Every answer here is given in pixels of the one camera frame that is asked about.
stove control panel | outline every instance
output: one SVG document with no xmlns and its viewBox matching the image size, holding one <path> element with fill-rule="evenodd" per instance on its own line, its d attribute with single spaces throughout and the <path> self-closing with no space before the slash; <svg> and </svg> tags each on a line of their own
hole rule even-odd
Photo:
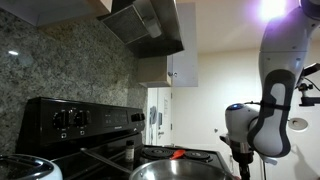
<svg viewBox="0 0 320 180">
<path fill-rule="evenodd" d="M 137 108 L 35 98 L 27 103 L 21 132 L 33 132 L 34 141 L 48 144 L 118 131 L 141 132 L 144 120 Z"/>
</svg>

stainless steel pot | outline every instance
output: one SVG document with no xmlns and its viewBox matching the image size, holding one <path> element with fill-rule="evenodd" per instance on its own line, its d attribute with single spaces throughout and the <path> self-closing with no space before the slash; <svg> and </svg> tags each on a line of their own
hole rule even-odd
<svg viewBox="0 0 320 180">
<path fill-rule="evenodd" d="M 234 180 L 219 168 L 190 160 L 159 160 L 135 169 L 130 180 Z"/>
</svg>

white wall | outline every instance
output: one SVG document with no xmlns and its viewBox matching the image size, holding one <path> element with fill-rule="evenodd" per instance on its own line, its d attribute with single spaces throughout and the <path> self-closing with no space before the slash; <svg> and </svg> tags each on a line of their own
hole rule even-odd
<svg viewBox="0 0 320 180">
<path fill-rule="evenodd" d="M 199 87 L 173 88 L 173 143 L 192 148 L 220 151 L 230 169 L 238 174 L 238 165 L 231 167 L 230 149 L 219 140 L 227 132 L 224 113 L 227 106 L 237 102 L 260 101 L 261 84 L 258 71 L 258 49 L 199 56 Z M 320 62 L 320 43 L 313 44 L 306 65 Z M 310 75 L 320 86 L 320 72 Z M 313 90 L 310 96 L 319 96 Z M 317 179 L 320 175 L 320 105 L 298 106 L 300 92 L 294 93 L 290 117 L 308 120 L 310 127 L 303 133 L 288 129 L 293 151 L 279 159 L 278 165 L 267 166 L 267 178 L 272 180 Z M 261 163 L 255 156 L 250 165 L 251 177 L 263 179 Z"/>
</svg>

cabinet door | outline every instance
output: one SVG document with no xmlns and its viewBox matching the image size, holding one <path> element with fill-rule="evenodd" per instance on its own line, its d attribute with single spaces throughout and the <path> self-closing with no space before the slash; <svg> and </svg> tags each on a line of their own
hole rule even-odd
<svg viewBox="0 0 320 180">
<path fill-rule="evenodd" d="M 177 4 L 184 51 L 173 54 L 172 86 L 198 86 L 198 53 L 194 3 Z"/>
</svg>

stove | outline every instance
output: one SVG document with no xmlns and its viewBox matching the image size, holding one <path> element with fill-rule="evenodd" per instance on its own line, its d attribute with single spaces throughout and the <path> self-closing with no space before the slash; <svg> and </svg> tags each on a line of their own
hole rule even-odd
<svg viewBox="0 0 320 180">
<path fill-rule="evenodd" d="M 170 159 L 175 151 L 183 149 L 180 159 L 230 172 L 216 151 L 144 145 L 144 128 L 145 116 L 138 108 L 38 97 L 27 102 L 16 153 L 51 160 L 66 180 L 129 178 L 128 173 L 83 153 L 83 148 L 129 171 Z M 129 140 L 134 141 L 133 162 L 125 158 Z"/>
</svg>

